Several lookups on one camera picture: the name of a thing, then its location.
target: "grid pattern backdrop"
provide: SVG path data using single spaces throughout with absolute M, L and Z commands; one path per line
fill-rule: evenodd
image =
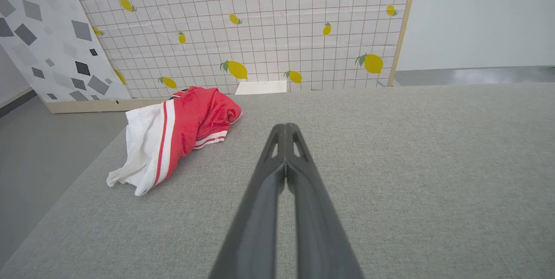
M 288 91 L 386 86 L 407 0 L 80 0 L 113 68 L 133 98 L 169 97 L 175 88 L 287 80 Z M 394 7 L 395 15 L 387 11 Z M 230 20 L 235 14 L 240 24 Z M 331 32 L 324 36 L 325 23 Z M 180 41 L 180 32 L 186 38 Z M 383 60 L 371 74 L 356 58 Z M 248 80 L 221 70 L 243 64 Z M 284 76 L 302 76 L 300 84 Z

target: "gray floor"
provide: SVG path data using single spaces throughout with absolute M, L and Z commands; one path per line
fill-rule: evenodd
M 555 68 L 523 67 L 397 71 L 395 73 L 395 80 L 400 86 L 555 82 Z
M 0 267 L 126 123 L 124 113 L 53 115 L 37 97 L 0 118 Z

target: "lemon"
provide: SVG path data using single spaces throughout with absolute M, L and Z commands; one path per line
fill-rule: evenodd
M 238 78 L 238 79 L 248 79 L 248 77 L 246 77 L 246 68 L 245 66 L 243 66 L 242 64 L 240 64 L 239 62 L 234 62 L 226 60 L 225 62 L 222 62 L 220 64 L 220 70 L 224 68 L 224 70 L 226 72 L 232 74 L 232 76 Z
M 160 81 L 160 83 L 163 83 L 165 86 L 168 86 L 171 89 L 177 89 L 177 84 L 175 84 L 175 81 L 170 78 L 162 76 L 158 78 L 158 81 Z
M 183 34 L 183 32 L 180 31 L 178 39 L 179 39 L 179 42 L 183 44 L 185 42 L 185 34 Z
M 229 20 L 230 22 L 234 23 L 234 24 L 241 24 L 242 20 L 237 18 L 237 16 L 235 14 L 229 14 Z
M 386 12 L 390 16 L 395 16 L 399 13 L 398 11 L 395 10 L 395 7 L 393 7 L 393 5 L 387 5 Z
M 136 11 L 137 8 L 133 5 L 131 5 L 131 2 L 129 0 L 119 0 L 119 3 L 121 4 L 121 7 L 123 7 L 123 9 L 127 10 L 127 11 Z
M 364 68 L 370 73 L 381 73 L 381 69 L 383 68 L 383 60 L 381 60 L 380 56 L 373 54 L 358 56 L 355 60 L 355 65 L 357 62 L 360 66 L 364 64 Z
M 103 36 L 104 32 L 98 30 L 97 27 L 93 26 L 93 32 L 97 35 L 97 36 Z
M 331 24 L 326 22 L 325 27 L 323 27 L 323 34 L 327 36 L 331 32 Z
M 121 80 L 121 82 L 123 83 L 123 85 L 127 85 L 127 82 L 125 81 L 125 77 L 123 76 L 123 74 L 121 74 L 121 72 L 115 70 L 115 73 L 117 74 L 118 78 Z
M 283 74 L 283 76 L 291 79 L 291 81 L 295 83 L 301 84 L 301 82 L 303 81 L 303 76 L 301 76 L 301 74 L 298 73 L 297 71 L 293 71 L 293 70 L 287 71 Z

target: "gray fabric surface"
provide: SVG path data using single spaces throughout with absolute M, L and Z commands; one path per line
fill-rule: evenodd
M 124 134 L 2 278 L 205 278 L 270 129 L 299 125 L 367 278 L 555 277 L 555 84 L 242 95 L 224 143 L 142 197 L 109 188 Z M 295 278 L 293 196 L 277 277 Z

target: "wooden frame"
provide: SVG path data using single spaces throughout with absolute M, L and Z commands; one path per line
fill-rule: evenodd
M 51 113 L 129 111 L 140 107 L 160 104 L 165 101 L 165 99 L 126 99 L 62 101 L 60 103 L 47 103 L 40 97 L 40 95 L 38 95 L 38 97 Z
M 395 71 L 397 69 L 397 62 L 399 61 L 401 46 L 403 45 L 403 39 L 405 38 L 405 29 L 407 28 L 408 15 L 411 12 L 411 6 L 412 6 L 412 0 L 407 0 L 405 16 L 403 16 L 403 23 L 401 24 L 401 33 L 399 34 L 399 41 L 397 42 L 397 49 L 395 50 L 395 57 L 393 58 L 393 66 L 391 66 L 391 73 L 389 75 L 389 81 L 387 82 L 387 87 L 393 86 L 393 80 L 395 79 Z

